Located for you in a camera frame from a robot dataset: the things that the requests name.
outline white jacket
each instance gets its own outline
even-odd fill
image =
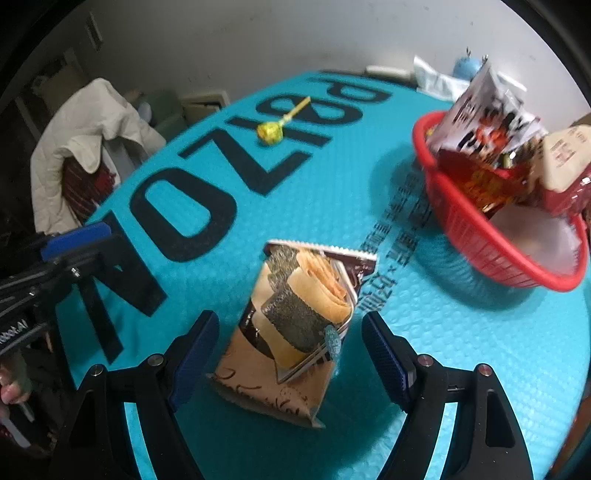
[[[88,172],[100,165],[103,138],[122,137],[139,144],[148,156],[165,145],[105,79],[78,90],[47,125],[31,156],[31,198],[37,232],[66,232],[80,226],[61,195],[64,158],[73,156]]]

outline white plastic bag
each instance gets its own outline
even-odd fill
[[[538,265],[559,275],[572,275],[581,240],[563,217],[534,207],[506,205],[491,223]]]
[[[414,75],[419,92],[440,100],[456,101],[466,91],[470,82],[439,73],[420,57],[414,57]]]

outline brown packaging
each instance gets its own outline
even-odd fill
[[[539,186],[551,215],[578,215],[591,199],[591,127],[578,125],[544,137],[532,159],[528,184]]]
[[[322,427],[316,414],[335,367],[325,328],[345,337],[376,256],[288,241],[269,241],[264,252],[250,302],[209,378],[243,408]]]

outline metal screw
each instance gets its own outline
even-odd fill
[[[154,355],[150,355],[148,357],[148,365],[151,367],[157,367],[159,365],[162,365],[163,362],[164,357],[159,353],[155,353]]]
[[[422,353],[417,357],[417,361],[420,365],[424,367],[430,367],[433,365],[433,357],[431,355],[427,355],[426,353]]]
[[[492,368],[490,365],[480,364],[478,365],[478,373],[484,375],[485,377],[490,377],[492,375]]]
[[[93,365],[92,367],[90,367],[90,374],[93,377],[98,377],[104,370],[105,369],[102,365]]]

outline yellow lollipop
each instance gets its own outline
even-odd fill
[[[294,116],[310,103],[310,97],[304,98],[294,109],[286,113],[278,122],[265,122],[256,128],[257,137],[267,145],[278,144],[283,140],[283,125],[289,122]]]

